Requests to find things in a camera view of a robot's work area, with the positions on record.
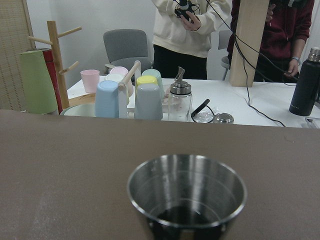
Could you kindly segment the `glass oil dispenser bottle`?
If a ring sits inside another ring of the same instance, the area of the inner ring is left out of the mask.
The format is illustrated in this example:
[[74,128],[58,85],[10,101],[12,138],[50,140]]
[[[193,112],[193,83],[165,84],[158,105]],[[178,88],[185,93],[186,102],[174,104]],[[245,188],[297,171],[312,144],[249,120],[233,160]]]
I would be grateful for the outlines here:
[[168,120],[189,122],[192,108],[192,87],[183,80],[185,70],[178,67],[178,74],[174,83],[170,85],[168,95]]

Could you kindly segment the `grey plastic cup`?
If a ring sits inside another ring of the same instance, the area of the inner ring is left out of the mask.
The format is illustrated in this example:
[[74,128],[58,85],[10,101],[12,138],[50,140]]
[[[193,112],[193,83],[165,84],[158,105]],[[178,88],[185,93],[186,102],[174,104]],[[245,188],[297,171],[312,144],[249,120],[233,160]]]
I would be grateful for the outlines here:
[[145,83],[137,87],[134,118],[138,120],[163,119],[160,88],[157,84]]

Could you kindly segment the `steel jigger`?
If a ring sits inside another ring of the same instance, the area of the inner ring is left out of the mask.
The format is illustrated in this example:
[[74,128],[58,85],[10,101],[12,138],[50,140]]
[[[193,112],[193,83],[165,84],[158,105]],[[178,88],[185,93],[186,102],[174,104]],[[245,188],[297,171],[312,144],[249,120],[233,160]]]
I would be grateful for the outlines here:
[[149,240],[223,240],[248,197],[231,167],[194,154],[143,162],[127,193]]

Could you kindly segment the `black insulated bottle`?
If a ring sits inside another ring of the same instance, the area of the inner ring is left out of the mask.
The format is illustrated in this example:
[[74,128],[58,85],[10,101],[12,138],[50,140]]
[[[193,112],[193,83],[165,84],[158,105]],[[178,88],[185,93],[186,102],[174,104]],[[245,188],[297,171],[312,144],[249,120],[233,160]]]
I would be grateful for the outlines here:
[[309,116],[318,96],[319,87],[320,48],[313,47],[308,58],[302,63],[289,111],[298,116]]

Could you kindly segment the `wooden block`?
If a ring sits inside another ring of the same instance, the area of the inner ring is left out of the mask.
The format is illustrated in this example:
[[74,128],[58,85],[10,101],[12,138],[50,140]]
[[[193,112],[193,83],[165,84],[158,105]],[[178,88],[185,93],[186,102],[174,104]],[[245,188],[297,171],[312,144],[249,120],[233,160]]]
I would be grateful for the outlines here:
[[239,5],[235,40],[241,53],[233,48],[229,82],[233,87],[251,87],[261,47],[269,7],[268,0],[242,0]]

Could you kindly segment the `white plastic cup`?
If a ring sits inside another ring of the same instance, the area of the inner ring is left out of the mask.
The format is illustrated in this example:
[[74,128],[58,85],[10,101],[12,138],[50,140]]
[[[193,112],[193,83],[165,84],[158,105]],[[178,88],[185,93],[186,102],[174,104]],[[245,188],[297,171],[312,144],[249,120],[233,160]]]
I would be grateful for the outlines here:
[[109,73],[104,78],[106,81],[114,81],[114,82],[121,82],[124,79],[124,76],[118,73]]

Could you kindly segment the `yellow plastic cup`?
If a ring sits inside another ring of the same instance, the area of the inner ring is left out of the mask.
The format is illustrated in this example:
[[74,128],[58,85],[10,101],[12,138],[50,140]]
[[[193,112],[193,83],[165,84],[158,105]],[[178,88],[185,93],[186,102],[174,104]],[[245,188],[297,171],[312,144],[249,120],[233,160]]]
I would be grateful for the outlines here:
[[158,80],[155,76],[152,75],[142,75],[137,78],[135,81],[135,86],[138,87],[139,85],[142,84],[155,84],[158,85]]

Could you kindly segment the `wooden cup rack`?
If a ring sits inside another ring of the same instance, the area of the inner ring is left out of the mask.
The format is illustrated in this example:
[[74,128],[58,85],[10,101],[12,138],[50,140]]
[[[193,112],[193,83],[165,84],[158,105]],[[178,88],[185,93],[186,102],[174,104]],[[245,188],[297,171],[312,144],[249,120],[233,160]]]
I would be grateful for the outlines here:
[[[67,94],[66,81],[65,81],[64,74],[74,69],[79,64],[79,62],[76,61],[68,68],[63,68],[59,38],[69,35],[71,33],[80,31],[82,28],[79,26],[71,30],[58,33],[56,22],[53,20],[48,20],[47,29],[49,34],[49,40],[44,40],[34,36],[29,36],[28,39],[34,42],[44,43],[51,46],[51,50],[53,53],[53,63],[54,63],[55,71],[57,73],[57,82],[58,82],[58,88],[59,88],[59,93],[61,97],[61,103],[62,103],[62,107],[66,109],[70,106],[70,102]],[[139,60],[136,60],[134,62],[133,67],[125,75],[124,79],[118,84],[118,107],[119,107],[119,118],[121,119],[126,119],[128,117],[129,108],[127,107],[128,105],[127,96],[130,97],[133,94],[127,90],[127,86],[129,86],[132,76],[134,76],[136,79],[141,76],[141,62]]]

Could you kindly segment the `light blue plastic cup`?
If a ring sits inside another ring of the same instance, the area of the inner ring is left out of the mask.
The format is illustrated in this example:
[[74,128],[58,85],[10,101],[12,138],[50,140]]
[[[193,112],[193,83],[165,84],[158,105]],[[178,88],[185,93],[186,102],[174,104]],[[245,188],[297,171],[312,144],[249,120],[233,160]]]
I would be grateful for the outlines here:
[[97,85],[95,96],[95,116],[101,118],[119,117],[117,82],[104,80]]

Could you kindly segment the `pink plastic cup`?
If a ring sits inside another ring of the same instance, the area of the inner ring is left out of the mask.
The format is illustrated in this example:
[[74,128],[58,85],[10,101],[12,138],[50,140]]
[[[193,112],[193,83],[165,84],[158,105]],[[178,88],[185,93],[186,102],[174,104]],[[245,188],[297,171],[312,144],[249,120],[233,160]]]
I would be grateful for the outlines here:
[[88,94],[95,94],[97,85],[100,82],[100,71],[87,69],[80,72],[84,90]]
[[122,76],[125,76],[128,72],[129,70],[123,66],[115,66],[109,71],[110,74],[119,74]]

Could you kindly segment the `person in cream hoodie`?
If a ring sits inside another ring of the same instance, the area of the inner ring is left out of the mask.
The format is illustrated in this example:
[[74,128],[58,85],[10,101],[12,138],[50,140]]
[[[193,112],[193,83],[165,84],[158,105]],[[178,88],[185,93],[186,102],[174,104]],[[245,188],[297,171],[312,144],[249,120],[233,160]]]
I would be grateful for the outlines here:
[[230,0],[193,0],[199,14],[178,17],[172,0],[154,0],[156,8],[153,28],[153,68],[163,78],[175,78],[178,68],[184,78],[207,79],[207,57],[211,49],[211,34],[231,15]]

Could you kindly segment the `red cylinder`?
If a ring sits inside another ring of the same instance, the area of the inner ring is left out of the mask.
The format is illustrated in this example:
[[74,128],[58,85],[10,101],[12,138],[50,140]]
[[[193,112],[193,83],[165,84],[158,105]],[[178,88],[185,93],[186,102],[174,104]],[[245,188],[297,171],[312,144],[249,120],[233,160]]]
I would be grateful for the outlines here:
[[63,111],[63,107],[62,107],[62,101],[61,101],[61,96],[59,91],[57,73],[56,73],[55,64],[54,64],[53,52],[50,48],[43,48],[42,52],[43,52],[43,57],[46,63],[46,67],[53,85],[56,102],[58,106],[58,113],[60,114]]

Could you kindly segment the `person in maroon hoodie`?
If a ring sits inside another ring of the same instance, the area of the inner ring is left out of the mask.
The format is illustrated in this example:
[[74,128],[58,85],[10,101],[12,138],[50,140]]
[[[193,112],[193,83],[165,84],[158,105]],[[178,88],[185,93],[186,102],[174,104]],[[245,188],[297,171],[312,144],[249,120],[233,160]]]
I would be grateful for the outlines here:
[[254,75],[255,82],[296,83],[310,36],[313,0],[271,0]]

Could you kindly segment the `white green rimmed bowl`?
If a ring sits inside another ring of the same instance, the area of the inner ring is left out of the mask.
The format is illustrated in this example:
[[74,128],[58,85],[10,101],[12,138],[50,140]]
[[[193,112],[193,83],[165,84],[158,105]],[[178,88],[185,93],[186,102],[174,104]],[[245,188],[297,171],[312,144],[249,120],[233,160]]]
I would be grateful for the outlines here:
[[75,106],[70,106],[64,109],[61,116],[80,116],[80,117],[95,117],[95,104],[86,103]]

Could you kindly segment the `grey office chair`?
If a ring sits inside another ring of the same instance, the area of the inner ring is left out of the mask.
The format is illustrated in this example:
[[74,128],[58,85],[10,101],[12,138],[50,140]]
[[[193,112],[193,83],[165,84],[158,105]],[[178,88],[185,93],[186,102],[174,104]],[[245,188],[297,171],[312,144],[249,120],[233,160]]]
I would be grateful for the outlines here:
[[103,42],[109,63],[105,64],[108,74],[114,67],[132,68],[140,61],[141,70],[153,67],[149,58],[147,35],[139,29],[114,29],[103,34]]

